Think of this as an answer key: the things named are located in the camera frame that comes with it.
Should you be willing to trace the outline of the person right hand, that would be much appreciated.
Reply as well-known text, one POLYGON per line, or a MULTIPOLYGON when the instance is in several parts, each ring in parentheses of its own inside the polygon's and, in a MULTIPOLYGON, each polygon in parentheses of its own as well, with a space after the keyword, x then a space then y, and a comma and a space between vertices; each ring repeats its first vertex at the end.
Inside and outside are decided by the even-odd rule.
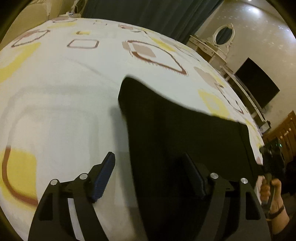
POLYGON ((267 182, 266 178, 264 178, 259 193, 264 206, 263 210, 268 219, 275 218, 285 209, 281 198, 281 181, 279 179, 267 182))

